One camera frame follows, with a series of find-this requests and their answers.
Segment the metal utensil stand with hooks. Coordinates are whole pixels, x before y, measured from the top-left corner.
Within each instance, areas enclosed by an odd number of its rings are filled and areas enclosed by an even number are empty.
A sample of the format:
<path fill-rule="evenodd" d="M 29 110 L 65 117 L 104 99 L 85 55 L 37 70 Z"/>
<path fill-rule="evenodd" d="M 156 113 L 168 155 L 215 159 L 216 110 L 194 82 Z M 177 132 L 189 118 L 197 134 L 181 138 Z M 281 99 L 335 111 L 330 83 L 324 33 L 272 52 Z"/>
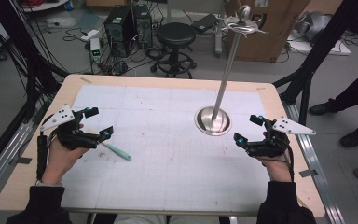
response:
<path fill-rule="evenodd" d="M 251 19 L 252 10 L 248 5 L 240 6 L 235 17 L 224 19 L 228 30 L 234 33 L 233 41 L 228 54 L 224 74 L 220 83 L 219 91 L 214 106 L 206 106 L 199 109 L 194 117 L 197 128 L 210 136 L 221 136 L 229 132 L 232 126 L 231 118 L 224 109 L 221 108 L 223 97 L 226 91 L 228 77 L 238 50 L 238 45 L 242 37 L 254 33 L 262 33 L 256 21 Z"/>

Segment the light green handled spoon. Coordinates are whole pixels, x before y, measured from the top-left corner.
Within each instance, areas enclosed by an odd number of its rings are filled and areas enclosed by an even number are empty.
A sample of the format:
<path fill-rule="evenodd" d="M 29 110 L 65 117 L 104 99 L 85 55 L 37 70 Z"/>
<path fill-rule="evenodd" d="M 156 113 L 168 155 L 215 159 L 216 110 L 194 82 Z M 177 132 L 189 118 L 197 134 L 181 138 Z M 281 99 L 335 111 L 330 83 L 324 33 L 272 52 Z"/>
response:
<path fill-rule="evenodd" d="M 107 144 L 107 143 L 105 143 L 105 142 L 102 142 L 102 145 L 105 146 L 105 147 L 107 147 L 107 148 L 109 148 L 109 149 L 110 149 L 111 151 L 113 151 L 114 153 L 116 153 L 120 158 L 122 158 L 122 159 L 124 159 L 124 160 L 126 160 L 126 161 L 130 161 L 130 160 L 131 160 L 131 156 L 130 156 L 127 152 L 125 152 L 125 151 L 119 149 L 118 147 L 112 146 L 112 145 Z"/>

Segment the white device with green display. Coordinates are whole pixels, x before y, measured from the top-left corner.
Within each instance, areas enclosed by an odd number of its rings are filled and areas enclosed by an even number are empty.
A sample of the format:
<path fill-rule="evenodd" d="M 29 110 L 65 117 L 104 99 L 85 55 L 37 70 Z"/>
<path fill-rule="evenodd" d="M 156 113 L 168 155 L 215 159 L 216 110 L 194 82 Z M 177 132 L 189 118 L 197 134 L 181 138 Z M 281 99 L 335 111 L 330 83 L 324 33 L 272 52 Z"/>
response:
<path fill-rule="evenodd" d="M 101 59 L 101 43 L 99 38 L 92 38 L 89 42 L 89 52 L 94 62 Z"/>

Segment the grey bag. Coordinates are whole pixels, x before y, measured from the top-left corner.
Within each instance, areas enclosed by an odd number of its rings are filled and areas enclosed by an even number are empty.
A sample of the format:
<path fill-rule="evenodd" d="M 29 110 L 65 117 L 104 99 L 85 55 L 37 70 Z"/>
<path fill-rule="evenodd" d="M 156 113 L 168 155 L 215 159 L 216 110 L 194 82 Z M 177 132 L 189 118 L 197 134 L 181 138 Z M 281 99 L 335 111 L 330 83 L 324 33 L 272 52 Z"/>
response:
<path fill-rule="evenodd" d="M 296 22 L 294 30 L 305 40 L 314 42 L 330 21 L 331 17 L 321 11 L 306 11 Z"/>

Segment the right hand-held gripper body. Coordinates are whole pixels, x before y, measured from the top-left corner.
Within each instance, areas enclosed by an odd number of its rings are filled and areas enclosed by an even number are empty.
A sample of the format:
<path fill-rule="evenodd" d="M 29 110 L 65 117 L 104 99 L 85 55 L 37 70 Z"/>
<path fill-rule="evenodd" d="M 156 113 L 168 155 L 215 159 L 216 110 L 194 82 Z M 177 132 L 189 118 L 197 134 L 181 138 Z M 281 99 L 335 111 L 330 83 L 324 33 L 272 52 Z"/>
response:
<path fill-rule="evenodd" d="M 250 157 L 274 158 L 282 155 L 289 144 L 284 137 L 286 134 L 316 134 L 314 130 L 285 117 L 275 120 L 265 118 L 263 126 L 267 131 L 265 139 L 248 142 L 248 147 L 245 149 Z"/>

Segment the narrow black computer tower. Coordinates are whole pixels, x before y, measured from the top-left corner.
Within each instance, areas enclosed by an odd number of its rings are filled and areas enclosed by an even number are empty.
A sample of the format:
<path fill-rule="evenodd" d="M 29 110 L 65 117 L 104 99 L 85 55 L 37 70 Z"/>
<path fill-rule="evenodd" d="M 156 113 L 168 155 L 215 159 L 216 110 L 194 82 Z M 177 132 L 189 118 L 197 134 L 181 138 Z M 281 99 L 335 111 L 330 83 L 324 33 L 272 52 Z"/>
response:
<path fill-rule="evenodd" d="M 132 11 L 138 33 L 138 47 L 140 49 L 151 48 L 153 46 L 152 20 L 147 5 L 134 5 Z"/>

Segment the black round stool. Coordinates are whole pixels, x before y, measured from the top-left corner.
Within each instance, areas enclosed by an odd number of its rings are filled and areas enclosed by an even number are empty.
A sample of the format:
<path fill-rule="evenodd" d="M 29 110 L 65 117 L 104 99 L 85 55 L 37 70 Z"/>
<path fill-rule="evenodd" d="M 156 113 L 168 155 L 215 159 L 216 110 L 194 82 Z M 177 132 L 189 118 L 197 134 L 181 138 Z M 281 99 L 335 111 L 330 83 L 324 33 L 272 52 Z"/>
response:
<path fill-rule="evenodd" d="M 170 52 L 163 52 L 159 55 L 154 64 L 150 67 L 151 72 L 158 69 L 165 74 L 165 77 L 187 73 L 188 78 L 192 79 L 191 69 L 195 69 L 197 64 L 181 49 L 188 48 L 196 39 L 196 32 L 188 25 L 181 22 L 171 22 L 162 25 L 157 31 L 157 40 Z"/>

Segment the black flat device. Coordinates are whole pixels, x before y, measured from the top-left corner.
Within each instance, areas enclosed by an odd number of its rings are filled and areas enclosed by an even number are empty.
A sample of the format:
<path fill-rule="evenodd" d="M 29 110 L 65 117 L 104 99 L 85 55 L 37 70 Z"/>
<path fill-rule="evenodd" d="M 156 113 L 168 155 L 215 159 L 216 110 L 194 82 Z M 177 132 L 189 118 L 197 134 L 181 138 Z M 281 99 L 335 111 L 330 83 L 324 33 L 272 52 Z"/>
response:
<path fill-rule="evenodd" d="M 191 27 L 198 33 L 203 34 L 207 30 L 213 28 L 218 22 L 218 19 L 214 14 L 208 14 L 203 18 L 193 22 Z"/>

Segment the person's left hand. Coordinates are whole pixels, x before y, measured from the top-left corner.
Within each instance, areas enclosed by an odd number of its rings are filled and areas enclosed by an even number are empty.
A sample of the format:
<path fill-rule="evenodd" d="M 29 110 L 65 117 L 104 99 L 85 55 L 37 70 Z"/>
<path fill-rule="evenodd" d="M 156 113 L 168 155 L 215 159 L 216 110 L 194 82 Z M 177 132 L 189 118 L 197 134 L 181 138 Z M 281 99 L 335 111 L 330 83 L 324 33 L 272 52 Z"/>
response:
<path fill-rule="evenodd" d="M 46 185 L 60 185 L 63 176 L 87 151 L 88 149 L 83 147 L 68 149 L 54 137 L 49 146 L 48 163 L 41 182 Z"/>

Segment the large black computer tower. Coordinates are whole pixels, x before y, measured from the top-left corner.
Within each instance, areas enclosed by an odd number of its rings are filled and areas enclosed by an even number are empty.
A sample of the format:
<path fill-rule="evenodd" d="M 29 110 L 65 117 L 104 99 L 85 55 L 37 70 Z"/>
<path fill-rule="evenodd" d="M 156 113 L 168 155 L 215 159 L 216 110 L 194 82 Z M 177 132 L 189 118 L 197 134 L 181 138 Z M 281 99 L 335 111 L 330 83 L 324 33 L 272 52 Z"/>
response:
<path fill-rule="evenodd" d="M 114 6 L 103 26 L 112 54 L 121 58 L 128 57 L 130 41 L 135 37 L 131 6 Z"/>

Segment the white grid mat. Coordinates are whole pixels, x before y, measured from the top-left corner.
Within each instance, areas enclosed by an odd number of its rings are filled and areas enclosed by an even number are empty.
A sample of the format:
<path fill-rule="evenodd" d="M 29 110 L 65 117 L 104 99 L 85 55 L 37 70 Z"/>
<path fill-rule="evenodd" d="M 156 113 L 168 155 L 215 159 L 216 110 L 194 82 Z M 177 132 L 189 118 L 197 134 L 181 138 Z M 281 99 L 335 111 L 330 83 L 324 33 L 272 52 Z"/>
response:
<path fill-rule="evenodd" d="M 255 92 L 228 91 L 222 107 L 231 118 L 222 136 L 202 133 L 196 112 L 212 105 L 213 90 L 83 86 L 74 109 L 98 107 L 84 119 L 87 132 L 113 127 L 110 144 L 99 146 L 64 176 L 63 206 L 70 209 L 254 212 L 265 200 L 269 177 L 259 161 L 237 147 L 239 133 L 251 141 L 263 128 L 250 122 L 264 107 Z"/>

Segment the brown cardboard box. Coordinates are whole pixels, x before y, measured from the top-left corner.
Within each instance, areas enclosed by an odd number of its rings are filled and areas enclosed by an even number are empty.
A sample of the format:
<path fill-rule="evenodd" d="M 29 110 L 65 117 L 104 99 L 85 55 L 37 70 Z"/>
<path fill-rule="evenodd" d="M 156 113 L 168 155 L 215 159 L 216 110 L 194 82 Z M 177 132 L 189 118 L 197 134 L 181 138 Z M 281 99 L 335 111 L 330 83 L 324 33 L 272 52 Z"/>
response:
<path fill-rule="evenodd" d="M 235 59 L 246 62 L 275 63 L 282 52 L 300 14 L 310 0 L 229 0 L 225 4 L 228 17 L 235 16 L 242 5 L 251 8 L 250 19 L 261 33 L 241 36 Z"/>

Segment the person's right hand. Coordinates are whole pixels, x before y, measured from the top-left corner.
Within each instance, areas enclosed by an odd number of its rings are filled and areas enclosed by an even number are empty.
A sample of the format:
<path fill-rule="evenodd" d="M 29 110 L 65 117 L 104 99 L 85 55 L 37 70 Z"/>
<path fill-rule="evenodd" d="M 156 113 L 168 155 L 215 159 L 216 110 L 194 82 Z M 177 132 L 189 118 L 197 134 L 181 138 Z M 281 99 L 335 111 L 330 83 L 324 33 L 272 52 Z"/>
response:
<path fill-rule="evenodd" d="M 288 149 L 286 149 L 282 155 L 274 158 L 257 157 L 257 159 L 267 168 L 268 176 L 271 181 L 292 182 L 292 163 Z"/>

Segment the aluminium rail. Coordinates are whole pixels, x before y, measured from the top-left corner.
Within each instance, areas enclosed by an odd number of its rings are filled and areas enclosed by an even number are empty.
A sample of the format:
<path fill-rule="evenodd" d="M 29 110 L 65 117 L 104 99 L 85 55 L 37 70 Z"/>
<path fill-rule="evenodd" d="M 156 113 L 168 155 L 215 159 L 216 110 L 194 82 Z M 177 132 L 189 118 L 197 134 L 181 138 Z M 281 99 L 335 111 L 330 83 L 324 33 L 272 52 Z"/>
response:
<path fill-rule="evenodd" d="M 295 156 L 299 204 L 309 208 L 316 217 L 325 218 L 328 224 L 346 224 L 310 138 L 305 134 L 290 134 L 289 139 Z M 316 170 L 318 174 L 303 178 L 299 172 L 304 170 Z"/>
<path fill-rule="evenodd" d="M 0 179 L 12 159 L 23 157 L 24 149 L 29 145 L 36 126 L 41 122 L 49 106 L 50 102 L 37 103 L 33 115 L 28 116 L 24 105 L 4 130 L 0 137 Z"/>

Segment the white power strip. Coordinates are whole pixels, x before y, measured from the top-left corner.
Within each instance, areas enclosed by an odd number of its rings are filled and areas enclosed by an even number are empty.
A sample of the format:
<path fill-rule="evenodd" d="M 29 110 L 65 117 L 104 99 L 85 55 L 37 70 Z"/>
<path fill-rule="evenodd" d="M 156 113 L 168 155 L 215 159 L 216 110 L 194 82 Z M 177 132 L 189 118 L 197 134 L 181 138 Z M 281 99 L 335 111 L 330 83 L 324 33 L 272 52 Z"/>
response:
<path fill-rule="evenodd" d="M 82 41 L 89 41 L 91 38 L 93 38 L 94 36 L 96 36 L 99 33 L 98 30 L 91 30 L 88 33 L 86 33 L 85 35 L 81 36 L 80 39 Z"/>

